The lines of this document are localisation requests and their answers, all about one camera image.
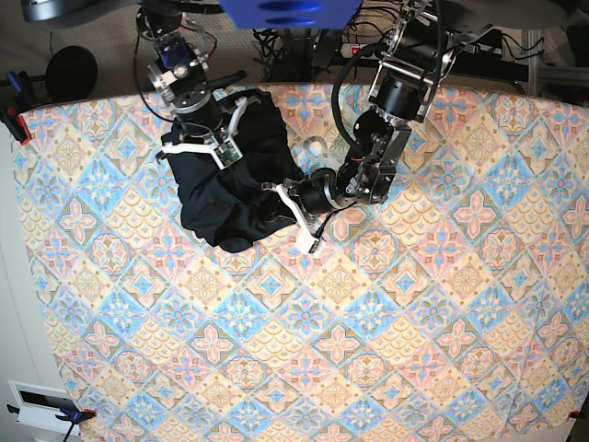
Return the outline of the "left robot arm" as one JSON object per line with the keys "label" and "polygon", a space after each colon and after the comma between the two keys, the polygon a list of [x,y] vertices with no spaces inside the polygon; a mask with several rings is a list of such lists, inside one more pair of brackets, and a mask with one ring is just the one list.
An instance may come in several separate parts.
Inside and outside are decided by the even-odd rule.
{"label": "left robot arm", "polygon": [[[370,107],[347,131],[341,113],[343,80],[364,56],[378,68],[369,90]],[[355,204],[381,204],[410,140],[411,122],[420,122],[440,80],[454,60],[440,1],[409,1],[392,29],[377,43],[365,45],[342,67],[330,104],[334,122],[349,150],[338,169],[321,168],[301,180],[263,184],[293,212],[300,230],[295,245],[306,254],[323,247],[323,234],[337,213]]]}

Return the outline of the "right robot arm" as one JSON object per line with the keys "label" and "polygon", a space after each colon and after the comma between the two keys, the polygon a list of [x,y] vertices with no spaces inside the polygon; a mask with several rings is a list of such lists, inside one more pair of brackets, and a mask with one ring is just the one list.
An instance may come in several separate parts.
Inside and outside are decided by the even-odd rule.
{"label": "right robot arm", "polygon": [[141,6],[136,19],[138,36],[151,41],[156,60],[148,65],[149,79],[171,112],[171,130],[162,136],[159,159],[181,153],[210,156],[219,169],[243,157],[234,136],[248,106],[246,98],[223,106],[214,98],[217,89],[246,77],[243,70],[214,80],[207,78],[209,53],[180,34],[180,12]]}

